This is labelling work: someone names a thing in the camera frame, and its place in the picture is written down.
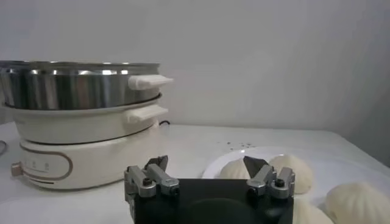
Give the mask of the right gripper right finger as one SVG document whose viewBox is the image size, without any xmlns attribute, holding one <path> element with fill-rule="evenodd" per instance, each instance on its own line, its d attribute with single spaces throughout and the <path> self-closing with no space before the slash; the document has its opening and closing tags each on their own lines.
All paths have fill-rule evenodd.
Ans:
<svg viewBox="0 0 390 224">
<path fill-rule="evenodd" d="M 291 168 L 277 169 L 263 159 L 245 156 L 244 165 L 250 178 L 246 181 L 251 197 L 268 195 L 278 200 L 285 200 L 294 195 L 295 173 Z"/>
</svg>

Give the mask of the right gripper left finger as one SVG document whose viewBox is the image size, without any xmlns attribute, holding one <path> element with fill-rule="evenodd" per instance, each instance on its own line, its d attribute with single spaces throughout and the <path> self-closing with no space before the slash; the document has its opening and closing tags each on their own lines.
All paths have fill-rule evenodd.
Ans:
<svg viewBox="0 0 390 224">
<path fill-rule="evenodd" d="M 165 172 L 168 161 L 168 155 L 164 155 L 151 158 L 142 169 L 138 166 L 128 166 L 124 171 L 125 193 L 141 198 L 154 197 L 158 192 L 169 197 L 178 196 L 179 180 Z"/>
</svg>

